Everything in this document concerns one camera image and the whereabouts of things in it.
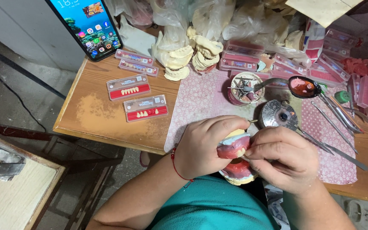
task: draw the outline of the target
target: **human hand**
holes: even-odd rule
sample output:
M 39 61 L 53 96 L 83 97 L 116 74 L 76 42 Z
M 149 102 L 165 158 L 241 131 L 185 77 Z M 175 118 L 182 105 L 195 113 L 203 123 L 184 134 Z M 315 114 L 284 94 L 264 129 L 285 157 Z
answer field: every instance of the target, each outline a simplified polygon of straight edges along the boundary
M 285 127 L 267 127 L 251 139 L 245 152 L 249 164 L 263 179 L 291 194 L 307 191 L 319 167 L 315 146 Z
M 177 172 L 185 179 L 193 179 L 222 170 L 231 160 L 218 157 L 218 143 L 231 132 L 249 126 L 246 119 L 229 115 L 188 125 L 175 151 Z

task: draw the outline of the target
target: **metal cup of burs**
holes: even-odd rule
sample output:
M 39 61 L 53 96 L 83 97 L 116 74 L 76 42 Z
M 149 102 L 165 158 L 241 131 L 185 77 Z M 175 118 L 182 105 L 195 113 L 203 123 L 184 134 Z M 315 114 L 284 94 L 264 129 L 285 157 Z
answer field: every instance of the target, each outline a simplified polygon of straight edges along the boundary
M 254 87 L 262 83 L 262 79 L 258 77 L 256 74 L 252 72 L 242 72 L 237 74 L 231 79 L 231 87 L 239 88 L 242 86 L 246 86 L 244 84 L 248 84 L 249 87 Z M 246 106 L 249 104 L 255 104 L 263 99 L 265 95 L 265 88 L 262 88 L 258 92 L 249 92 L 243 93 L 237 89 L 228 89 L 228 99 L 229 101 L 236 106 Z

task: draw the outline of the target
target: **teal sweater sleeve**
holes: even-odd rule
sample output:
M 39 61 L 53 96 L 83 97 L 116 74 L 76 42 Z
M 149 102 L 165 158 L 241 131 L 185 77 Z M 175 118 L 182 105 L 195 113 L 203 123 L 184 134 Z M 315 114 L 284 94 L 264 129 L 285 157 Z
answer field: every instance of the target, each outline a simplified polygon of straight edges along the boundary
M 247 191 L 211 176 L 181 188 L 161 207 L 152 230 L 279 230 L 268 209 Z

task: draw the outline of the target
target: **red string bracelet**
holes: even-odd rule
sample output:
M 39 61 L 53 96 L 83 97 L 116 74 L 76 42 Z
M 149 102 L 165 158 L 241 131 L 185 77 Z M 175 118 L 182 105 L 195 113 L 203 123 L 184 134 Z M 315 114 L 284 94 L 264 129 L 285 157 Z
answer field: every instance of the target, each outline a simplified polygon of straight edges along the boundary
M 177 169 L 175 168 L 175 164 L 174 164 L 174 155 L 175 155 L 175 150 L 176 150 L 176 148 L 174 148 L 174 149 L 172 150 L 172 152 L 171 152 L 172 166 L 174 167 L 174 170 L 175 170 L 175 172 L 177 173 L 177 175 L 178 175 L 179 177 L 181 177 L 183 180 L 188 180 L 188 179 L 186 179 L 186 178 L 182 177 L 182 176 L 177 172 Z M 184 188 L 185 188 L 185 189 L 186 189 L 186 188 L 188 188 L 188 186 L 190 186 L 190 184 L 191 184 L 192 182 L 194 182 L 194 180 L 195 180 L 195 179 L 188 180 L 188 181 L 190 181 L 190 183 L 189 183 L 187 186 L 184 186 Z

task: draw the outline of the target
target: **pink floral tablecloth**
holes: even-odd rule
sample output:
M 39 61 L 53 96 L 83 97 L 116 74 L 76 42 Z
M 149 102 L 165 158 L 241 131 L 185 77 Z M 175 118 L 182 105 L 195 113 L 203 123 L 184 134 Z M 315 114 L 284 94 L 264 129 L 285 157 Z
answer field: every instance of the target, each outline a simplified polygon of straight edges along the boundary
M 219 115 L 238 115 L 247 119 L 256 119 L 259 110 L 256 106 L 248 105 L 239 107 L 231 104 L 227 97 L 227 87 L 230 85 L 228 72 L 213 70 L 203 76 L 194 71 L 181 81 L 178 91 L 174 112 L 171 118 L 170 128 L 167 134 L 164 150 L 169 152 L 181 139 L 188 124 L 205 118 L 213 118 Z M 331 93 L 345 90 L 344 86 L 331 89 Z M 288 99 L 296 113 L 301 114 L 301 128 L 312 135 L 315 139 L 334 146 L 343 152 L 355 157 L 354 151 L 339 136 L 334 128 L 310 103 L 312 100 L 323 109 L 334 123 L 345 133 L 346 137 L 354 144 L 354 138 L 346 131 L 343 125 L 335 118 L 333 113 L 319 99 L 297 99 L 286 90 L 274 90 L 267 88 L 263 104 L 272 99 Z M 256 125 L 251 125 L 248 133 L 254 135 L 258 131 Z M 357 181 L 356 166 L 346 159 L 335 154 L 335 156 L 319 150 L 319 177 L 321 180 L 331 184 L 345 185 Z

